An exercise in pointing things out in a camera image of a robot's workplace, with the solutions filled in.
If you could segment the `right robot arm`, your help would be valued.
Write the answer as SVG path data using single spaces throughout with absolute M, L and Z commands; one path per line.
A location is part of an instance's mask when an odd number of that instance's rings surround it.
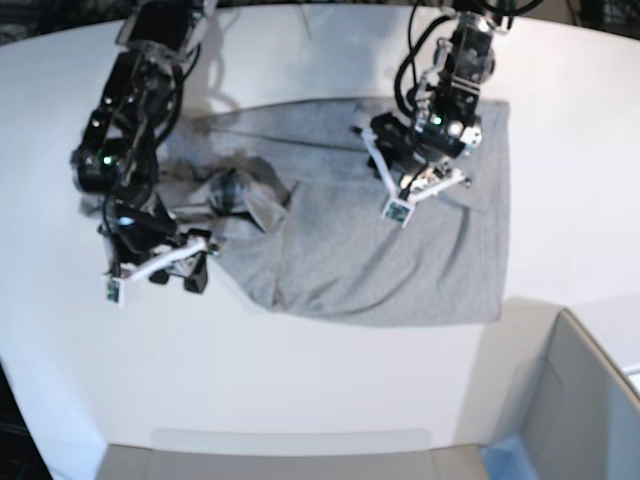
M 139 1 L 116 37 L 119 53 L 70 166 L 77 190 L 98 202 L 97 232 L 107 254 L 106 297 L 127 283 L 172 277 L 204 292 L 207 258 L 217 249 L 205 230 L 183 227 L 157 185 L 158 150 L 182 110 L 214 1 Z

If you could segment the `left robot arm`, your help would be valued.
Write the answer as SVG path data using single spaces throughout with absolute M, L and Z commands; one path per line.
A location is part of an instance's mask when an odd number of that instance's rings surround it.
M 470 178 L 456 160 L 483 139 L 477 112 L 482 85 L 495 69 L 493 39 L 538 2 L 444 1 L 440 15 L 418 37 L 394 78 L 398 111 L 354 128 L 369 165 L 388 194 L 383 214 L 406 218 L 418 203 Z

